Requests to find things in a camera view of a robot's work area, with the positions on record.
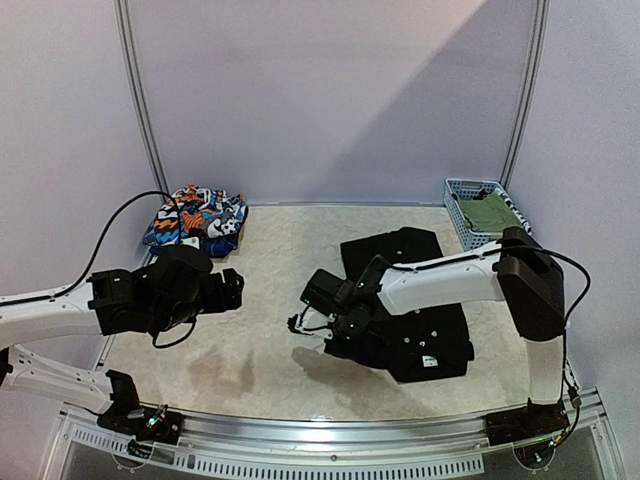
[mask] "black mounting base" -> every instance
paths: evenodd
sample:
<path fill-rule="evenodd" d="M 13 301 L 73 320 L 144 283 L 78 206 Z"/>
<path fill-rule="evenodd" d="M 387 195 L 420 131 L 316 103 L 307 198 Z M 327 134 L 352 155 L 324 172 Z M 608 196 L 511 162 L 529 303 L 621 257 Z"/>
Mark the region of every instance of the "black mounting base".
<path fill-rule="evenodd" d="M 135 435 L 139 442 L 149 441 L 177 445 L 180 435 L 182 435 L 184 415 L 167 411 L 162 421 L 159 421 L 153 428 L 146 428 L 147 422 L 156 414 L 157 410 L 149 407 L 142 408 L 144 416 L 140 418 L 100 415 L 98 416 L 98 426 L 116 433 Z"/>
<path fill-rule="evenodd" d="M 526 407 L 490 413 L 484 417 L 484 422 L 491 446 L 549 436 L 569 426 L 562 401 L 554 405 L 536 405 L 529 400 Z"/>

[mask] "gray basket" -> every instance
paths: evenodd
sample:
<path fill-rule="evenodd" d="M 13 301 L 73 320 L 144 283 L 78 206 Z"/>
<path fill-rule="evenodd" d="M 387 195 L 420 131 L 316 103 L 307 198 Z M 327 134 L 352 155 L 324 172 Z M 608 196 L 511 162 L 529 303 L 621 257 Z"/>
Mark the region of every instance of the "gray basket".
<path fill-rule="evenodd" d="M 481 247 L 482 245 L 498 240 L 502 237 L 502 232 L 474 232 L 469 230 L 464 224 L 464 215 L 458 202 L 453 198 L 455 193 L 461 200 L 472 200 L 482 190 L 493 192 L 496 188 L 504 191 L 504 188 L 498 182 L 482 181 L 482 180 L 461 180 L 458 178 L 447 178 L 444 187 L 444 205 L 447 207 L 453 226 L 462 243 L 465 252 Z M 531 234 L 531 226 L 529 222 L 518 212 L 513 201 L 504 193 L 505 203 L 511 208 L 513 213 L 520 220 L 522 228 Z"/>

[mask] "slotted vent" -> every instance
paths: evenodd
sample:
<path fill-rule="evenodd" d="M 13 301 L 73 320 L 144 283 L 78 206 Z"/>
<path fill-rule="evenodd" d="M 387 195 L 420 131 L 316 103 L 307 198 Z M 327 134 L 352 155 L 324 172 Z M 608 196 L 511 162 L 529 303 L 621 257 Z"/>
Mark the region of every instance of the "slotted vent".
<path fill-rule="evenodd" d="M 113 436 L 110 433 L 76 425 L 73 440 L 98 450 L 129 457 L 126 453 L 128 440 L 118 438 L 117 435 Z M 480 454 L 450 460 L 412 463 L 406 466 L 325 467 L 277 464 L 266 466 L 246 461 L 219 459 L 179 449 L 175 452 L 172 465 L 156 463 L 153 460 L 149 460 L 148 463 L 229 480 L 435 480 L 484 473 Z"/>

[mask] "marble patterned surface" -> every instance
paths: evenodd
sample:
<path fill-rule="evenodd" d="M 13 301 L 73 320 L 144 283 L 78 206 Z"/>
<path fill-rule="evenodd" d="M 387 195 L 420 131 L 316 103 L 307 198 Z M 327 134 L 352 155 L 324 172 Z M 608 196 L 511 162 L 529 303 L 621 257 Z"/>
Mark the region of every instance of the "marble patterned surface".
<path fill-rule="evenodd" d="M 244 275 L 243 307 L 200 316 L 192 337 L 168 350 L 147 335 L 119 335 L 104 368 L 132 375 L 143 401 L 245 417 L 390 420 L 525 402 L 524 342 L 504 302 L 463 306 L 476 359 L 459 378 L 399 385 L 385 371 L 325 355 L 321 339 L 289 333 L 286 320 L 301 310 L 315 270 L 344 276 L 341 242 L 403 226 L 435 231 L 445 255 L 462 251 L 443 208 L 254 207 L 240 249 L 216 262 Z"/>

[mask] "folded green towel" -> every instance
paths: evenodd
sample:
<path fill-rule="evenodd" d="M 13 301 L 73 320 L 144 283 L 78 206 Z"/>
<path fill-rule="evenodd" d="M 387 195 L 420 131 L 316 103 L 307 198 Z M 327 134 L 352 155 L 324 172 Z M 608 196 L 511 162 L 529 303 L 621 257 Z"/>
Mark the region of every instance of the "folded green towel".
<path fill-rule="evenodd" d="M 522 227 L 505 201 L 497 193 L 482 200 L 460 200 L 465 226 L 474 232 L 502 232 L 507 227 Z"/>

